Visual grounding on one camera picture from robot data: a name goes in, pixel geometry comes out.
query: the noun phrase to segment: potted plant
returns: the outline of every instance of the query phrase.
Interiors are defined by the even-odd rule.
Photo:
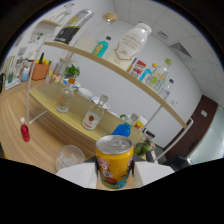
[[[65,78],[74,78],[76,79],[80,74],[79,67],[75,67],[73,64],[65,69]]]

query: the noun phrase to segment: white container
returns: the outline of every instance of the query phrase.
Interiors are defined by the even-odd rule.
[[[106,60],[127,71],[134,58],[144,47],[151,32],[152,29],[148,25],[138,23],[133,29],[125,33]]]

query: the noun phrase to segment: can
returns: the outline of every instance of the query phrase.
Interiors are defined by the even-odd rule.
[[[75,16],[73,16],[65,26],[60,30],[58,35],[55,37],[54,41],[59,41],[64,44],[69,44],[75,34],[84,25],[87,20],[89,20],[94,15],[94,12],[83,9],[79,11]]]
[[[96,158],[103,185],[120,189],[128,184],[134,147],[132,141],[121,135],[108,135],[96,142]]]

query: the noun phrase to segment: can label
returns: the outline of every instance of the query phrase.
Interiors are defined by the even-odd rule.
[[[129,175],[133,160],[133,147],[120,155],[105,155],[96,150],[98,168],[101,181],[105,187],[120,189],[129,181]]]

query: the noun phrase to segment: can lid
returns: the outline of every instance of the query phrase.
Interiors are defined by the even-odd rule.
[[[152,32],[151,27],[148,26],[148,25],[145,24],[145,23],[138,23],[135,27],[140,27],[140,28],[142,28],[142,29],[148,31],[148,35],[151,34],[151,32]]]
[[[147,123],[147,120],[143,116],[139,117],[138,120],[144,125]]]
[[[99,151],[108,155],[128,152],[133,146],[131,139],[121,135],[107,135],[96,142]]]

